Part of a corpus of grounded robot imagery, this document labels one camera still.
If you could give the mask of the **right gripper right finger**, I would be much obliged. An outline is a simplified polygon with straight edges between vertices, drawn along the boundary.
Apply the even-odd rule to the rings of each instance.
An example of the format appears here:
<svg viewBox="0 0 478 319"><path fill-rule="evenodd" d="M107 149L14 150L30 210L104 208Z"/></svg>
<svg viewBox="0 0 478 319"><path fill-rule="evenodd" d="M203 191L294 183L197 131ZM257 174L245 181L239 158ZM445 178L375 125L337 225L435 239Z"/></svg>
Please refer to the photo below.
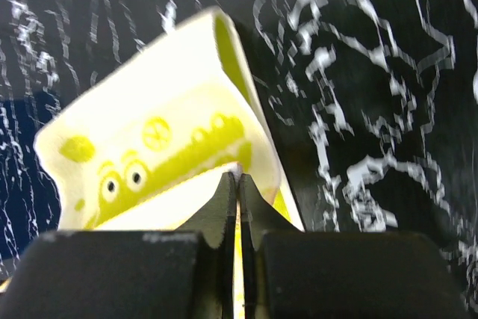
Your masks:
<svg viewBox="0 0 478 319"><path fill-rule="evenodd" d="M243 266L244 310L246 318L269 318L267 280L261 245L267 232L298 232L260 194L249 174L238 182Z"/></svg>

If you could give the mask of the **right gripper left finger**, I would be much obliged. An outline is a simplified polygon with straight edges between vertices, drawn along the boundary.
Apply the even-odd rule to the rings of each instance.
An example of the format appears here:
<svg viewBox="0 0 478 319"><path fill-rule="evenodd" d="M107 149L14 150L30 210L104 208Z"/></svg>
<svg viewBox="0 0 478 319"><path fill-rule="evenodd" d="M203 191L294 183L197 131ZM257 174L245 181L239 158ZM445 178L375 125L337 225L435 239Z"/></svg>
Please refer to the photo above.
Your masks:
<svg viewBox="0 0 478 319"><path fill-rule="evenodd" d="M236 181L231 172L221 175L212 197L180 231L194 232L201 240L193 277L191 318L233 318Z"/></svg>

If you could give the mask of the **lime green patterned towel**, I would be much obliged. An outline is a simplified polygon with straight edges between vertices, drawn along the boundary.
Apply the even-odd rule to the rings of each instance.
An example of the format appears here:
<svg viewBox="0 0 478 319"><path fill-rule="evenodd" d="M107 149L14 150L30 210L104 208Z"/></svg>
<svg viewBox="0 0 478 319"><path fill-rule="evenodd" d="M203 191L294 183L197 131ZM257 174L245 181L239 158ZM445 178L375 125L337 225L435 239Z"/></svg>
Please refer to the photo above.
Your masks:
<svg viewBox="0 0 478 319"><path fill-rule="evenodd" d="M216 7L161 35L67 106L34 149L60 195L66 282L85 283L136 253L108 249L91 229L190 177L239 164L261 195L297 222L291 189L238 32Z"/></svg>

